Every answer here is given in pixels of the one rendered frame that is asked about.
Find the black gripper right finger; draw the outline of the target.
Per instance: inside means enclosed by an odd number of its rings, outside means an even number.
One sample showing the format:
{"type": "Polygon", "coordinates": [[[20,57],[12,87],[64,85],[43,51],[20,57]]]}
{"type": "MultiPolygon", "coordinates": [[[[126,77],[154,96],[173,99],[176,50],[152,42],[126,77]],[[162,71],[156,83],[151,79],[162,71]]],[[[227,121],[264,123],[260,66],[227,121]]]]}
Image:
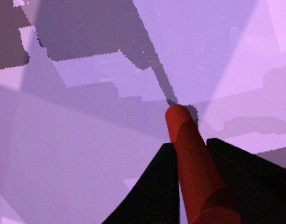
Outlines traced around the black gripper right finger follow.
{"type": "Polygon", "coordinates": [[[219,139],[208,139],[207,148],[241,224],[286,224],[286,168],[219,139]]]}

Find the red peg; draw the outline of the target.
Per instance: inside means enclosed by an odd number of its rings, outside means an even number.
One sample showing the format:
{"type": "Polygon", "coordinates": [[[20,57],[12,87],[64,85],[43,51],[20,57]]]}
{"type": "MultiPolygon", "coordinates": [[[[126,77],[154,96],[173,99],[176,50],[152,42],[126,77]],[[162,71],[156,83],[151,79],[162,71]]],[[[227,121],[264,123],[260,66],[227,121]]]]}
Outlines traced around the red peg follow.
{"type": "Polygon", "coordinates": [[[243,218],[188,109],[182,104],[172,104],[166,109],[164,119],[178,156],[179,183],[188,224],[241,224],[243,218]]]}

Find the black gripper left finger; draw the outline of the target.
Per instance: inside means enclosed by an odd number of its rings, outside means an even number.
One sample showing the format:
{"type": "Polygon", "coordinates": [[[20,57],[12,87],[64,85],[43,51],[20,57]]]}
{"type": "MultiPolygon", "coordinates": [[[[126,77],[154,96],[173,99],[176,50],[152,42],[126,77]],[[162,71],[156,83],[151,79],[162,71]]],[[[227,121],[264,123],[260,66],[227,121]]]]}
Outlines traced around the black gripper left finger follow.
{"type": "Polygon", "coordinates": [[[164,143],[134,188],[102,224],[180,224],[178,156],[164,143]]]}

